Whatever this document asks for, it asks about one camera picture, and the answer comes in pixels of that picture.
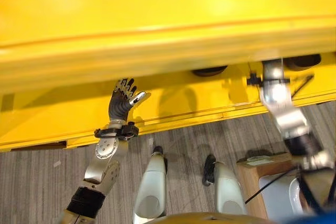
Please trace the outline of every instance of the yellow table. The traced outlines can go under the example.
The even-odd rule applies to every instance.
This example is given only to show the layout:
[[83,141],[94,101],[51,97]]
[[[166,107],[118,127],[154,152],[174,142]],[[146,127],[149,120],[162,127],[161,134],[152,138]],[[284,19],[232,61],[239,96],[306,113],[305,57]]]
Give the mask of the yellow table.
[[[336,99],[336,0],[0,0],[0,150],[94,143],[115,79],[151,97],[141,134],[263,113],[249,66],[322,53],[287,71],[296,105]],[[200,78],[189,70],[229,65]]]
[[336,0],[0,0],[0,92],[336,50]]
[[[190,71],[136,78],[138,90],[150,97],[129,115],[140,134],[267,112],[258,89],[246,86],[250,70],[262,64],[228,66],[217,76],[197,77]],[[336,99],[336,55],[322,54],[317,66],[286,70],[292,92],[314,74],[294,97],[298,106]],[[108,104],[115,81],[79,84],[7,94],[0,98],[0,150],[63,141],[64,147],[95,143],[93,131],[109,121]]]

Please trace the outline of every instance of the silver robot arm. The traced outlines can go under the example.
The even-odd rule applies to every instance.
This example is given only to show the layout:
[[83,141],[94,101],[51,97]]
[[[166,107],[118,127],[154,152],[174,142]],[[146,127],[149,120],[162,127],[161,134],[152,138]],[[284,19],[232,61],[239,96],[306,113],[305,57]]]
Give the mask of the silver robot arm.
[[93,224],[106,195],[112,189],[120,172],[120,162],[128,151],[128,139],[137,136],[134,123],[127,124],[128,112],[146,96],[140,92],[133,96],[134,80],[120,80],[109,104],[110,123],[94,132],[99,138],[92,161],[86,169],[83,181],[73,195],[59,224]]
[[333,168],[334,162],[312,133],[302,111],[292,104],[282,59],[264,61],[260,100],[272,115],[293,161],[305,170]]

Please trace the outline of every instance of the white object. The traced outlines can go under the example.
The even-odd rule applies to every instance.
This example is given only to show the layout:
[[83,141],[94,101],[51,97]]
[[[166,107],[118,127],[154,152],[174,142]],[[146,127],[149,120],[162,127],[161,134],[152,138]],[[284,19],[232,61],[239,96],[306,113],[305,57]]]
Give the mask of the white object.
[[133,224],[147,223],[165,213],[166,169],[164,158],[153,154],[143,174],[134,204]]
[[235,174],[223,163],[215,164],[215,208],[217,212],[246,215],[245,202]]
[[[279,175],[261,177],[259,179],[259,188],[262,188]],[[261,194],[268,219],[282,222],[297,215],[304,215],[299,193],[300,187],[295,175],[284,176],[265,188]]]

